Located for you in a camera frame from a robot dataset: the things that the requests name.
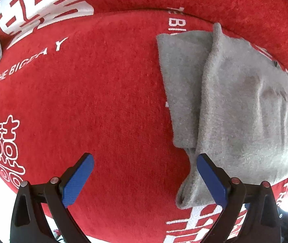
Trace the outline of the red printed bed blanket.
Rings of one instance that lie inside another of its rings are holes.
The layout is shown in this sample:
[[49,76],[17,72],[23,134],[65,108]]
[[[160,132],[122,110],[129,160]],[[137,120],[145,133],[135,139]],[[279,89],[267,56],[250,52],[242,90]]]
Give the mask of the red printed bed blanket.
[[215,21],[288,68],[288,0],[1,0],[4,182],[45,182],[90,152],[71,207],[86,235],[200,242],[219,208],[175,205],[189,159],[172,144],[155,36]]

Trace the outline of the grey knit sweater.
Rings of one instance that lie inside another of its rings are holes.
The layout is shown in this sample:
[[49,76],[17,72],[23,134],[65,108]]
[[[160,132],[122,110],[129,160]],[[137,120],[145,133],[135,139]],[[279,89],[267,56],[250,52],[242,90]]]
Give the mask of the grey knit sweater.
[[220,24],[160,34],[157,45],[173,143],[190,161],[177,207],[213,201],[196,168],[202,153],[245,183],[288,178],[288,72]]

